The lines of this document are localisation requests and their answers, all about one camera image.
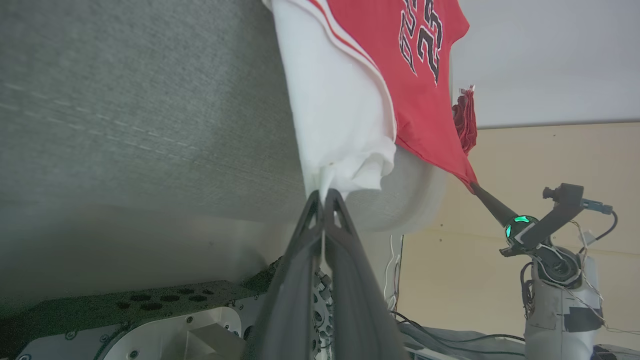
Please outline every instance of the white wire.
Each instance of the white wire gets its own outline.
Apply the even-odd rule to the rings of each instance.
[[[395,262],[396,264],[397,264],[397,262],[400,260],[400,254],[398,254],[398,255],[396,256],[396,254],[395,254],[395,252],[394,252],[394,244],[393,244],[393,242],[392,242],[393,238],[394,238],[394,237],[393,237],[393,235],[389,236],[389,247],[391,248],[391,258],[389,259],[389,262],[387,263],[387,267],[385,268],[385,289],[384,289],[384,291],[383,291],[383,294],[384,294],[384,296],[385,296],[385,302],[387,303],[387,305],[389,305],[389,304],[390,304],[390,301],[391,301],[391,299],[387,300],[387,284],[388,284],[388,282],[389,282],[389,276],[388,276],[388,273],[389,273],[389,266],[391,266],[391,263],[393,263],[393,262],[394,262],[394,257],[395,257],[395,259],[396,259],[396,262]],[[394,294],[392,295],[392,298],[393,298],[393,300],[394,300],[394,305],[395,305],[395,302],[396,302],[396,300],[395,300],[395,299],[396,299],[396,294],[395,294],[395,292],[396,292],[396,290],[394,289]]]
[[[582,276],[582,279],[584,280],[584,282],[598,295],[598,297],[600,298],[600,308],[602,308],[602,302],[604,301],[604,299],[602,298],[602,295],[600,294],[600,292],[593,285],[591,285],[591,283],[587,280],[587,275],[584,273],[584,263],[586,262],[586,259],[587,259],[587,251],[589,251],[589,246],[587,245],[587,241],[584,239],[584,234],[582,233],[582,227],[580,226],[580,224],[578,224],[578,222],[574,221],[574,220],[572,220],[571,222],[578,228],[578,231],[580,232],[580,240],[582,241],[582,246],[584,246],[584,258],[583,258],[582,264],[581,264],[581,269],[580,269],[581,275],[580,276]],[[567,288],[563,288],[561,286],[558,286],[556,284],[553,284],[553,283],[547,282],[547,281],[545,281],[545,284],[551,285],[551,286],[553,286],[555,288],[559,288],[560,290],[566,290],[569,294],[571,294],[571,296],[573,296],[576,300],[578,300],[580,303],[582,303],[582,305],[585,305],[586,307],[590,308],[591,311],[599,319],[602,320],[602,325],[607,329],[607,331],[609,331],[609,332],[626,332],[627,334],[640,335],[640,331],[636,331],[636,330],[626,331],[626,330],[616,329],[615,327],[609,327],[609,325],[607,324],[607,320],[604,320],[604,318],[602,316],[600,316],[600,314],[598,314],[596,309],[591,307],[586,302],[582,301],[582,299],[580,299],[579,297],[575,296],[575,294],[571,290],[569,290]]]
[[[387,267],[385,268],[385,289],[383,291],[383,294],[385,296],[385,301],[387,301],[387,283],[389,282],[389,276],[388,276],[389,266],[391,266],[391,262],[393,262],[394,260],[394,244],[392,243],[393,238],[394,238],[393,235],[389,236],[389,247],[391,248],[391,258],[389,259],[389,262],[387,263]]]

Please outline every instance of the cable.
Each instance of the cable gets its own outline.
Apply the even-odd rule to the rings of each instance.
[[[596,238],[596,240],[594,241],[598,241],[600,239],[602,239],[603,237],[609,235],[611,233],[611,231],[613,231],[613,229],[616,228],[616,226],[618,225],[618,214],[616,214],[615,211],[611,211],[611,215],[613,215],[613,224],[611,224],[611,227],[609,228],[609,230],[605,231],[604,233],[602,233],[602,235],[598,236]],[[586,248],[583,247],[582,249],[580,249],[580,251],[578,251],[578,254],[582,254],[582,251],[584,251]]]
[[[393,240],[393,235],[389,236],[389,247],[391,248],[391,258],[389,259],[389,262],[387,263],[387,267],[385,268],[385,289],[383,290],[383,294],[385,296],[385,302],[387,302],[387,309],[392,309],[393,306],[395,306],[396,304],[396,294],[394,293],[390,299],[387,300],[387,284],[389,282],[389,266],[391,266],[391,262],[393,262],[394,260],[394,256],[396,256],[394,254],[394,244],[392,242]],[[396,263],[400,260],[400,254],[398,254],[398,256],[396,256]]]
[[[637,358],[640,359],[640,355],[638,354],[631,354],[630,352],[620,352],[620,351],[598,351],[596,352],[596,354],[600,355],[600,354],[611,354],[611,355],[631,355],[631,356],[635,356]]]
[[[396,263],[394,268],[394,296],[396,297],[396,303],[390,310],[397,310],[398,302],[400,301],[400,262]]]
[[[530,265],[533,265],[533,262],[526,263],[520,271],[520,287],[522,289],[522,305],[524,306],[525,319],[528,319],[529,315],[533,312],[533,296],[531,295],[533,280],[524,281],[524,273]]]
[[[519,338],[518,336],[513,336],[513,335],[507,335],[507,334],[494,334],[494,335],[485,335],[485,336],[481,336],[479,338],[475,338],[475,339],[469,339],[469,340],[448,340],[445,338],[441,338],[435,334],[431,334],[429,331],[425,330],[425,328],[423,328],[419,323],[414,322],[413,320],[410,320],[409,318],[407,318],[405,315],[402,315],[401,313],[398,313],[397,311],[391,311],[392,314],[395,314],[397,316],[400,316],[401,318],[405,319],[408,323],[410,323],[411,325],[413,325],[416,329],[422,331],[423,333],[427,334],[428,336],[430,336],[431,338],[433,338],[435,341],[437,341],[439,344],[451,348],[453,350],[460,350],[460,351],[466,351],[466,352],[473,352],[476,354],[495,354],[495,355],[516,355],[516,356],[522,356],[524,357],[524,354],[521,354],[519,352],[510,352],[510,351],[480,351],[480,350],[472,350],[469,348],[460,348],[460,347],[454,347],[451,345],[448,345],[445,343],[449,342],[449,343],[470,343],[473,341],[479,341],[479,340],[484,340],[484,339],[488,339],[488,338],[511,338],[511,339],[516,339],[516,340],[520,340],[520,341],[524,341],[523,338]]]

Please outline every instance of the black cable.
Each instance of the black cable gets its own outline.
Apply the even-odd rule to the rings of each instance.
[[[429,335],[431,338],[433,338],[435,341],[437,341],[439,344],[451,348],[453,350],[460,350],[460,351],[466,351],[466,352],[474,352],[477,354],[491,354],[491,355],[516,355],[516,356],[522,356],[524,357],[524,354],[521,354],[519,352],[510,352],[510,351],[481,351],[481,350],[472,350],[469,348],[460,348],[460,347],[454,347],[451,345],[448,345],[445,343],[449,342],[449,343],[470,343],[473,341],[479,341],[479,340],[484,340],[484,339],[488,339],[488,338],[511,338],[511,339],[516,339],[516,340],[520,340],[520,341],[524,341],[523,338],[519,338],[518,336],[513,336],[513,335],[507,335],[507,334],[494,334],[494,335],[485,335],[485,336],[480,336],[479,338],[475,338],[475,339],[468,339],[468,340],[448,340],[445,338],[441,338],[439,336],[437,336],[436,334],[431,334],[429,331],[425,330],[425,328],[423,328],[419,323],[414,322],[413,320],[407,318],[405,315],[402,315],[401,313],[398,313],[397,311],[391,311],[392,314],[395,314],[397,316],[400,316],[401,318],[405,319],[408,323],[410,323],[411,325],[413,325],[416,329],[422,331],[423,333]]]
[[[529,282],[525,282],[524,281],[524,273],[527,270],[527,268],[533,265],[533,262],[531,263],[526,263],[523,267],[522,270],[520,271],[520,287],[522,290],[522,305],[524,306],[524,317],[528,318],[529,317],[529,312],[528,312],[528,305],[531,304],[532,302],[532,298],[531,298],[531,292],[529,291]]]
[[[615,229],[616,226],[618,225],[618,214],[616,214],[616,212],[612,210],[611,211],[611,215],[613,215],[613,224],[611,225],[609,230],[605,231],[604,233],[602,233],[602,235],[598,236],[595,241],[598,241],[598,240],[602,239],[603,237],[609,235],[611,233],[611,231],[613,231],[613,229]],[[580,249],[580,251],[578,251],[578,254],[582,254],[583,251],[584,251],[584,247],[582,249]]]

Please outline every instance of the metal plate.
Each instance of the metal plate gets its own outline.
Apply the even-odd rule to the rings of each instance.
[[[118,340],[104,360],[185,359],[188,332],[214,323],[238,336],[243,333],[238,313],[229,307],[217,307],[141,325]]]

